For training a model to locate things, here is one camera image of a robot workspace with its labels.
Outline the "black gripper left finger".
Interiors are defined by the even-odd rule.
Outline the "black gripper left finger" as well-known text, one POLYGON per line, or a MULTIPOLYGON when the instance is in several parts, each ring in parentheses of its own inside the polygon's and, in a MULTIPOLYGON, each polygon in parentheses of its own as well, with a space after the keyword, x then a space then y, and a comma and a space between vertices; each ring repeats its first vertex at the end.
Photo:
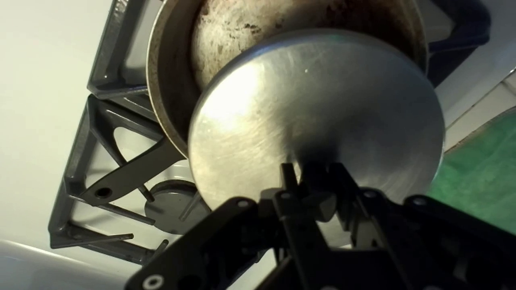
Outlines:
POLYGON ((333 166, 309 163, 297 176, 294 164, 285 163, 281 173, 283 189, 270 193, 280 222, 278 266, 259 290, 339 290, 335 251, 318 227, 320 219, 331 219, 338 211, 333 166))

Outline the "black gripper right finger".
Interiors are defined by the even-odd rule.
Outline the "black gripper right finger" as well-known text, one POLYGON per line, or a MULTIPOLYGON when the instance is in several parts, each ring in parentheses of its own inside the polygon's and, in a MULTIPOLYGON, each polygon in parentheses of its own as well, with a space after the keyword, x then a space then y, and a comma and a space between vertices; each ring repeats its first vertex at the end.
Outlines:
POLYGON ((415 290, 415 234, 404 210, 383 192, 362 189, 344 164, 330 166, 338 192, 338 216, 352 234, 352 248, 343 260, 352 263, 352 277, 365 290, 415 290))

